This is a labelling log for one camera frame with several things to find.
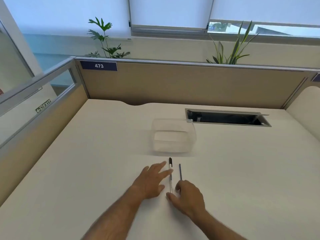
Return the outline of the green exit sign sticker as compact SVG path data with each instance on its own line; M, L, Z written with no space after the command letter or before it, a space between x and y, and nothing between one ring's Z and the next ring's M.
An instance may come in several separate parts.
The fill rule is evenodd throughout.
M50 104L51 104L51 100L48 99L48 100L46 100L44 103L42 103L41 105L39 105L39 106L35 109L35 111L36 111L37 113L40 113L40 112L42 112L44 109L46 109Z

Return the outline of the broad-leaf green plant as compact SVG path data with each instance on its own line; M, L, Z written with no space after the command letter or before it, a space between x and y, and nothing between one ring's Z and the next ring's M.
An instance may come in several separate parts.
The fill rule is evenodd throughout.
M107 31L110 30L113 26L111 22L105 23L104 20L98 19L95 17L95 20L89 19L89 24L95 24L97 25L102 33L99 33L95 30L89 29L87 35L90 36L90 38L94 41L99 41L101 45L101 49L103 50L104 58L106 59L122 59L126 56L129 56L131 52L122 52L122 45L119 44L118 46L111 47L108 44L109 36L107 35Z

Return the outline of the white rounded neighbouring desk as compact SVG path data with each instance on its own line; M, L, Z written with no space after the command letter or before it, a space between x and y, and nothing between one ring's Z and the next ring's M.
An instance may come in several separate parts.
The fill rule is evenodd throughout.
M285 111L290 117L290 136L294 142L320 151L320 88L305 88Z

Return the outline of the wide white roller blind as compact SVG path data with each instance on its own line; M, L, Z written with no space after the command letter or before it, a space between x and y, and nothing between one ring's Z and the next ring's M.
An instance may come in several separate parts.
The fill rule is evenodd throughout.
M214 0L210 22L250 24L280 36L320 39L320 0Z
M87 36L101 31L89 19L103 19L112 38L131 38L127 0L4 0L23 34Z

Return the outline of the long-leaf green plant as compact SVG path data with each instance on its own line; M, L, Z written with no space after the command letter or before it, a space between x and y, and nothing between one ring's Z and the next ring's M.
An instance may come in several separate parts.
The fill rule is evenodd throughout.
M252 26L253 21L250 21L250 24L248 26L248 28L245 31L245 34L241 37L241 29L243 26L244 21L242 21L239 30L238 30L238 34L237 34L237 40L234 44L234 48L232 50L232 53L230 54L229 57L226 57L226 55L224 55L224 46L223 44L219 41L218 44L215 43L213 37L209 34L210 39L213 41L214 43L214 48L216 51L216 56L212 56L213 61L206 59L206 62L208 64L225 64L225 65L236 65L238 60L242 57L245 56L249 56L249 54L242 54L242 52L244 51L244 49L246 48L246 46L248 44L250 44L250 42L259 35L255 34L253 37L250 38L250 40L248 39L249 36L249 32L250 32L250 28Z

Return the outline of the beige desk partition panel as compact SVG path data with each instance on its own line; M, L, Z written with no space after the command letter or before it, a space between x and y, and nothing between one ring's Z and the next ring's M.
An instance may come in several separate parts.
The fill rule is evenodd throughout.
M118 71L82 69L81 60ZM286 109L320 69L78 57L89 98L147 103Z

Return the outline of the person's right hand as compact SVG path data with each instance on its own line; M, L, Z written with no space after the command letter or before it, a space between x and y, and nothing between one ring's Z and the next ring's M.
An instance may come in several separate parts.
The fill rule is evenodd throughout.
M195 211L206 209L202 193L190 181L179 180L175 189L179 191L179 197L176 196L176 202L171 204L182 214L190 218Z

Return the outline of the narrow white roller blind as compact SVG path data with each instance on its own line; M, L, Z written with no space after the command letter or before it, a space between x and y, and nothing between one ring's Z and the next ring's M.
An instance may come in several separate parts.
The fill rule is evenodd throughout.
M206 28L214 0L129 0L132 25Z

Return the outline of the person's right forearm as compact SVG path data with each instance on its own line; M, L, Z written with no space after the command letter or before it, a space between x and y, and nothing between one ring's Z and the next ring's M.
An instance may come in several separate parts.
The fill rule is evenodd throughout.
M206 209L195 211L190 219L209 240L247 240L214 218Z

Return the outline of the person's left forearm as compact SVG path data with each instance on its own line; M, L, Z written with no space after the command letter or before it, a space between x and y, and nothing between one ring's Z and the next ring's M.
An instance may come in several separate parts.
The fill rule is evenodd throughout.
M81 240L126 240L135 215L145 199L144 187L130 186L96 219Z

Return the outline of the glass-topped side partition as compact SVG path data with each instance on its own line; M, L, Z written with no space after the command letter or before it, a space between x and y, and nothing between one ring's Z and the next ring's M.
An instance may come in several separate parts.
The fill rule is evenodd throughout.
M21 109L21 104L40 92L38 88L66 71L74 82L0 143L0 207L89 99L77 62L78 57L71 56L1 96L0 117Z

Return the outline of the clear plastic container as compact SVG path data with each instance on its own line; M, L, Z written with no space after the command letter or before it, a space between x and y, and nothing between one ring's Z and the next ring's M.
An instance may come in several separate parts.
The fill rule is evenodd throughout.
M159 153L189 153L197 140L194 123L190 119L156 118L151 131L152 149Z

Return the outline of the person's left hand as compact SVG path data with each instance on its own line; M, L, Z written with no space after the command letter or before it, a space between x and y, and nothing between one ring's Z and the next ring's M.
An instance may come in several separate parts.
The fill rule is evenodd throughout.
M145 199L155 198L156 188L158 185L162 185L163 179L168 177L173 172L173 169L161 170L160 172L154 172L154 164L146 166L142 169L139 176L134 180L131 189L137 193L141 201Z

